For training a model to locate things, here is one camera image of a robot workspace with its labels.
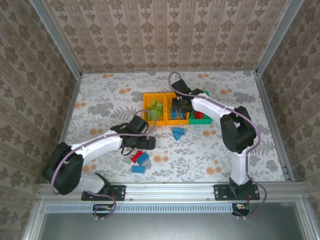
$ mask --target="blue block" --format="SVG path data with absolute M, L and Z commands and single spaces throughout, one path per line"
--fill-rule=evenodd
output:
M 138 157 L 138 159 L 136 160 L 136 162 L 137 162 L 139 165 L 142 165 L 142 164 L 143 164 L 145 161 L 147 161 L 148 159 L 149 159 L 149 155 L 144 152 L 140 157 Z
M 170 116 L 171 119 L 177 119 L 177 113 L 175 111 L 172 111 L 172 108 L 170 108 Z
M 177 132 L 175 132 L 175 133 L 173 134 L 173 137 L 174 137 L 174 139 L 175 139 L 176 141 L 178 141 L 178 140 L 180 139 L 180 135 L 179 135 Z
M 179 115 L 179 118 L 180 118 L 180 119 L 185 119 L 185 118 L 184 118 L 184 114 L 183 114 L 182 112 L 178 112 L 178 111 L 177 111 L 176 114 Z
M 146 172 L 145 166 L 132 166 L 131 172 L 133 174 L 144 174 Z
M 179 127 L 174 127 L 172 129 L 173 133 L 177 133 L 179 135 L 185 135 L 185 129 L 184 128 L 179 128 Z

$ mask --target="black bracket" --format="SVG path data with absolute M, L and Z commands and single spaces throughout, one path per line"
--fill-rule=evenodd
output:
M 117 202 L 125 200 L 126 197 L 126 185 L 111 185 L 110 182 L 99 173 L 95 173 L 104 181 L 104 186 L 97 194 L 108 195 L 113 197 Z M 83 192 L 81 195 L 82 201 L 112 201 L 110 198 L 103 196 L 93 196 L 87 192 Z
M 216 201 L 260 200 L 258 186 L 251 181 L 239 186 L 230 178 L 230 184 L 213 185 L 213 192 Z

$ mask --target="white table surface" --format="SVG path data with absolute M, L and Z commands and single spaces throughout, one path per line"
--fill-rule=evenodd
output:
M 257 181 L 284 181 L 264 108 L 251 71 L 181 72 L 191 89 L 209 91 L 210 96 L 230 107 L 244 106 L 261 131 L 260 147 L 250 155 L 249 173 Z M 72 114 L 66 143 L 85 142 L 110 127 L 129 122 L 142 109 L 143 94 L 171 92 L 169 72 L 84 74 Z M 157 127 L 151 134 L 156 148 L 145 174 L 131 173 L 131 157 L 111 151 L 83 167 L 98 172 L 110 182 L 227 182 L 231 153 L 224 146 L 220 124 L 181 125 L 185 135 L 176 141 L 172 127 Z

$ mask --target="red lego brick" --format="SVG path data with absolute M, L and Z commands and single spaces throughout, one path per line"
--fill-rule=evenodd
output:
M 193 115 L 194 115 L 195 119 L 203 119 L 204 118 L 204 114 L 202 112 L 199 112 L 199 111 L 195 111 L 193 113 Z
M 136 163 L 137 162 L 137 159 L 143 154 L 142 151 L 138 151 L 132 158 L 132 162 Z

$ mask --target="orange bin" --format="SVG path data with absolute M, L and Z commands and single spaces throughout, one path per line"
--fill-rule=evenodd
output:
M 145 93 L 143 94 L 143 109 L 148 110 L 148 107 L 151 106 L 152 100 L 155 100 L 157 103 L 163 104 L 163 114 L 161 114 L 156 121 L 157 126 L 165 126 L 166 118 L 167 118 L 167 105 L 166 105 L 166 93 L 165 92 L 157 92 L 157 93 Z M 147 112 L 142 113 L 142 119 L 145 120 L 150 127 L 155 124 L 155 121 L 148 121 Z
M 166 106 L 166 125 L 188 125 L 189 124 L 189 113 L 184 114 L 186 119 L 180 119 L 179 116 L 176 119 L 171 119 L 170 109 L 172 106 L 172 99 L 176 98 L 176 94 L 174 92 L 166 92 L 165 93 L 165 106 Z

